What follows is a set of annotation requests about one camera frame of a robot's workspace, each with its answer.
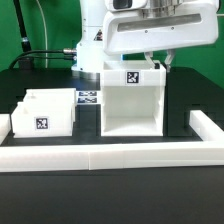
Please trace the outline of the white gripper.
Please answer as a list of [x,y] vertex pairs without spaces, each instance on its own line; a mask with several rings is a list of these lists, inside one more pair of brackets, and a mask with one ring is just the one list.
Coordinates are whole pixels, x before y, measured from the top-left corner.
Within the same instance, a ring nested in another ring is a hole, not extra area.
[[218,0],[105,0],[103,49],[109,54],[145,52],[159,69],[153,51],[167,50],[170,71],[176,48],[207,45],[218,38]]

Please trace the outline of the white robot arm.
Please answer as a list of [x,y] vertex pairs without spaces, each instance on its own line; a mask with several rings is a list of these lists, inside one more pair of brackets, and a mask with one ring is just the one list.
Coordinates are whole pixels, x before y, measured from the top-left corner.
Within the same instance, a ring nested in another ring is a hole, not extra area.
[[218,38],[220,0],[79,0],[74,71],[168,71],[175,50]]

